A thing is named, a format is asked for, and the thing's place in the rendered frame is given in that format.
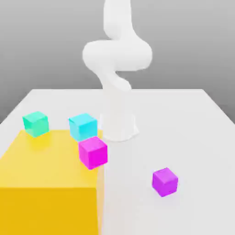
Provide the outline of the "small cyan cube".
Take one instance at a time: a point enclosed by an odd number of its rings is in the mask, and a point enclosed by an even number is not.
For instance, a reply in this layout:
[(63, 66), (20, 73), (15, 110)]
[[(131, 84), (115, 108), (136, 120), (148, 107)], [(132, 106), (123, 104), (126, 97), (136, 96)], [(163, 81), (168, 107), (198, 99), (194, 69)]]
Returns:
[(87, 113), (69, 118), (70, 135), (77, 141), (83, 141), (98, 135), (98, 122)]

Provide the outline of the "small magenta cube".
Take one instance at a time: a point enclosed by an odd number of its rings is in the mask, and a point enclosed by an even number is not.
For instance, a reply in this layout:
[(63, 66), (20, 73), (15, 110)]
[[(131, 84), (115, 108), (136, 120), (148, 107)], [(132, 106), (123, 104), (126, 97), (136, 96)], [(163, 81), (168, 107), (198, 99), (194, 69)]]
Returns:
[(99, 137), (94, 136), (78, 143), (80, 161), (92, 170), (108, 161), (107, 144)]

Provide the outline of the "small purple cube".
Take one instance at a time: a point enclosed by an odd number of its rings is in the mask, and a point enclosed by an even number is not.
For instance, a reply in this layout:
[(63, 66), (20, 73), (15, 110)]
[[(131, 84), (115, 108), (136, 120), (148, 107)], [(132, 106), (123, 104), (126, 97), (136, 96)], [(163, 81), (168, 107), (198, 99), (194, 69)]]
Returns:
[(168, 196), (177, 191), (178, 177), (169, 168), (155, 171), (152, 175), (152, 187), (161, 197)]

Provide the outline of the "small green cube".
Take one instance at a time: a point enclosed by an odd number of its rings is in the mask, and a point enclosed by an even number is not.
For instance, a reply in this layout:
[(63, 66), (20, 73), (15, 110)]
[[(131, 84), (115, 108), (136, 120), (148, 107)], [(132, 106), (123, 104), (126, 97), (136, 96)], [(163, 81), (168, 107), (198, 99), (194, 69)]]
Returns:
[(42, 112), (33, 112), (22, 117), (25, 131), (32, 137), (49, 132), (48, 117)]

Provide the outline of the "large yellow box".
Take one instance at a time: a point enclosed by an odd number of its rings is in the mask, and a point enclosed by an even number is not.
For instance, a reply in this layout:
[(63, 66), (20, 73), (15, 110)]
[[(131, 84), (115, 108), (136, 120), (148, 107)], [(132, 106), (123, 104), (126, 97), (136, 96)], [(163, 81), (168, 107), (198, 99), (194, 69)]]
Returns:
[(0, 235), (101, 235), (104, 168), (87, 169), (67, 130), (20, 131), (0, 158)]

